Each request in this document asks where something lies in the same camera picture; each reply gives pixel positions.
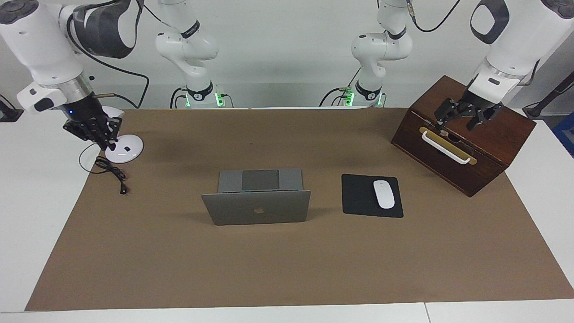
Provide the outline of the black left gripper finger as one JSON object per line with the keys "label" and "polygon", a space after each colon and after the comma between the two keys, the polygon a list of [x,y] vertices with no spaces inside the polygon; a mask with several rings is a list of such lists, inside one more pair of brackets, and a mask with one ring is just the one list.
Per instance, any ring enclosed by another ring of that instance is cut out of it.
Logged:
{"label": "black left gripper finger", "polygon": [[471,117],[471,120],[466,125],[468,131],[473,131],[478,125],[487,120],[483,109],[469,109],[468,114]]}
{"label": "black left gripper finger", "polygon": [[461,101],[455,101],[452,98],[445,98],[445,100],[443,100],[442,104],[439,105],[437,110],[434,112],[434,116],[436,118],[435,129],[437,131],[443,130],[446,123],[449,121],[462,117],[462,114],[459,111],[460,105]]}

